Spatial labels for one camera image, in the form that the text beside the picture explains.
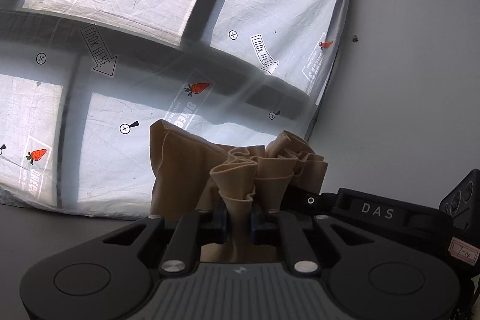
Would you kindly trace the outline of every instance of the camera lens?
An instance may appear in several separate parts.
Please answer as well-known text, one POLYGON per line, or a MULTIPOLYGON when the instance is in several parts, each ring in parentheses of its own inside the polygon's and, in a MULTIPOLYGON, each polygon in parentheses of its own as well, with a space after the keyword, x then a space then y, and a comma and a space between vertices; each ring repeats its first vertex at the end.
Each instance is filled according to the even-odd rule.
POLYGON ((469 182, 469 184, 466 186, 465 195, 463 197, 463 200, 465 202, 469 202, 470 197, 472 196, 472 191, 473 191, 473 183, 469 182))
POLYGON ((461 199, 460 191, 455 194, 452 200, 452 209, 451 213, 454 214, 458 210, 458 205, 460 204, 460 199, 461 199))

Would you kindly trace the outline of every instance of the triangular cutout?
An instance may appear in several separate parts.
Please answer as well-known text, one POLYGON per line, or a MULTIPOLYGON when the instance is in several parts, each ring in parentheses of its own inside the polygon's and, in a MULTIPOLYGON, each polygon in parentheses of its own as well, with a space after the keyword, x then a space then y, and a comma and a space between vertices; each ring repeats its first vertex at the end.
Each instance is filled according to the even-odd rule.
POLYGON ((113 236, 112 238, 105 239, 103 242, 105 244, 117 244, 119 246, 130 246, 133 244, 135 239, 142 233, 142 231, 145 229, 145 225, 143 226, 134 226, 133 228, 130 228, 128 231, 124 231, 119 233, 116 236, 113 236))
POLYGON ((332 229, 337 233, 338 236, 349 246, 358 246, 359 244, 368 244, 373 243, 373 240, 366 238, 365 236, 359 235, 355 232, 352 232, 342 226, 332 225, 332 229))

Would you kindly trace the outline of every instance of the silver rivet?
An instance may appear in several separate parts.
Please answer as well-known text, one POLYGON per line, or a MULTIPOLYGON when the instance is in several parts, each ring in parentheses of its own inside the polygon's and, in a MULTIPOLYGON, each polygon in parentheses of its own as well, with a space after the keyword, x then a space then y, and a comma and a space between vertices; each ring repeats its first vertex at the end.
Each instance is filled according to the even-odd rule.
POLYGON ((295 263, 294 268, 298 272, 314 272, 318 269, 318 264, 311 260, 301 260, 295 263))
POLYGON ((167 260, 163 262, 162 269, 167 272, 179 272, 185 270, 185 263, 181 260, 167 260))

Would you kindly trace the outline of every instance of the crumpled cloth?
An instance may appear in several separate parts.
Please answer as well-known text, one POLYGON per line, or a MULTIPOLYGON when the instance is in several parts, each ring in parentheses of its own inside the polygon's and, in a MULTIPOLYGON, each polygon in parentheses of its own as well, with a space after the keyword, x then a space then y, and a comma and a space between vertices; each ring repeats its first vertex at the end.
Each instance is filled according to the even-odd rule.
POLYGON ((328 165, 286 130, 266 147, 235 147, 210 143, 165 120, 150 126, 150 162, 156 178, 151 214, 177 221, 185 211, 214 209, 224 200, 231 234, 222 245, 202 246, 202 262, 276 261, 275 247, 249 241, 254 198, 267 211, 280 209, 289 184, 318 194, 328 165))

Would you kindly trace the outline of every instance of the carrot print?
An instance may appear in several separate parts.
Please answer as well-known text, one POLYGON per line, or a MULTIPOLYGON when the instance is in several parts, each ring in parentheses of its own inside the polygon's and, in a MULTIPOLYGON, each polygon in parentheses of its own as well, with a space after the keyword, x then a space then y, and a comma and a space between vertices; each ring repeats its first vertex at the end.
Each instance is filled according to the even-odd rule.
POLYGON ((320 43, 320 48, 327 49, 330 48, 330 46, 333 44, 333 41, 328 41, 328 43, 320 43))
POLYGON ((30 164, 33 164, 33 161, 37 161, 37 160, 40 160, 42 158, 43 155, 45 155, 45 152, 47 152, 46 150, 36 150, 36 151, 32 151, 32 152, 28 152, 28 155, 26 156, 26 158, 28 160, 30 160, 30 164))
POLYGON ((191 86, 188 85, 188 87, 185 87, 183 90, 188 92, 188 96, 191 98, 191 93, 198 94, 205 90, 208 86, 210 86, 209 83, 195 83, 191 86))

